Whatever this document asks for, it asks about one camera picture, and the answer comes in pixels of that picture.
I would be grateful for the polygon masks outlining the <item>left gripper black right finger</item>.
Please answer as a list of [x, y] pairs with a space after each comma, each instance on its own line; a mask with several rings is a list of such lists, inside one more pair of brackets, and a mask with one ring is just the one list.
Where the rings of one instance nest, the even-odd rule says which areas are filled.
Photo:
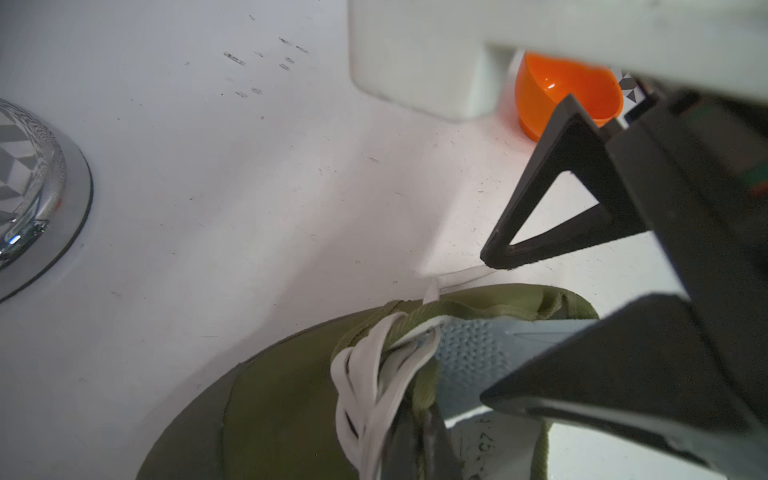
[[437, 404], [425, 413], [422, 444], [426, 480], [461, 480], [461, 462]]

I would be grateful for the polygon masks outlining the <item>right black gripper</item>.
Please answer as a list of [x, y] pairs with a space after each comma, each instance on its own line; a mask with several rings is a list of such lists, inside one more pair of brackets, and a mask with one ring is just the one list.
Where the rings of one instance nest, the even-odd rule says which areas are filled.
[[597, 126], [574, 96], [562, 100], [480, 258], [512, 270], [647, 225], [692, 306], [641, 298], [524, 363], [482, 401], [763, 479], [767, 108], [693, 91], [648, 96], [620, 131], [614, 120]]

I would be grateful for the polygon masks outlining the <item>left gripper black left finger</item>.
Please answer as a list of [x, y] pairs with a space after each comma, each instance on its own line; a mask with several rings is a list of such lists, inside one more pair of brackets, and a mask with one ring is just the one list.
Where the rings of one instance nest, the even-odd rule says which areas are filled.
[[393, 421], [381, 460], [382, 480], [419, 478], [420, 432], [411, 407], [401, 407]]

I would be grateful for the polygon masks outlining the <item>olive green shoe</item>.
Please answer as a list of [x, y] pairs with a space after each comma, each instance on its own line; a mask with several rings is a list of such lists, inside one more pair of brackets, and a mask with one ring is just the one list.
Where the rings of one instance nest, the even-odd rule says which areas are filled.
[[[381, 479], [393, 421], [411, 407], [420, 432], [437, 404], [442, 327], [453, 320], [594, 319], [580, 295], [530, 284], [478, 286], [473, 267], [435, 278], [423, 298], [393, 300], [297, 333], [235, 366], [163, 431], [141, 479]], [[449, 429], [462, 479], [544, 479], [548, 421], [488, 412]]]

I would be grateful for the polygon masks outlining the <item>grey-blue insole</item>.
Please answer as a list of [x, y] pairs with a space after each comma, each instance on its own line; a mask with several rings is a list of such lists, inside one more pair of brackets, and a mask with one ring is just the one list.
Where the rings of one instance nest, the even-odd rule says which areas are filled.
[[594, 319], [453, 320], [442, 327], [437, 403], [446, 426], [490, 410], [481, 394], [526, 362], [588, 328]]

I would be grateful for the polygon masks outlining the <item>orange plastic bowl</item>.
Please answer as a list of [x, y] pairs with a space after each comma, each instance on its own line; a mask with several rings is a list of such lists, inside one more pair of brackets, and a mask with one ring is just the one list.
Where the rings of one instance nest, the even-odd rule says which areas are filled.
[[537, 142], [555, 107], [573, 96], [599, 126], [617, 118], [624, 96], [606, 67], [525, 52], [515, 80], [515, 105], [522, 131]]

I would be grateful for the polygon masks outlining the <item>clear glass holder stand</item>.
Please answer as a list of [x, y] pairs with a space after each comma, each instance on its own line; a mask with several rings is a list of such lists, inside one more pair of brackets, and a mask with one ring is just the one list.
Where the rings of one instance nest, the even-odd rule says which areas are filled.
[[1, 102], [1, 300], [46, 273], [82, 231], [94, 182], [82, 150], [32, 112]]

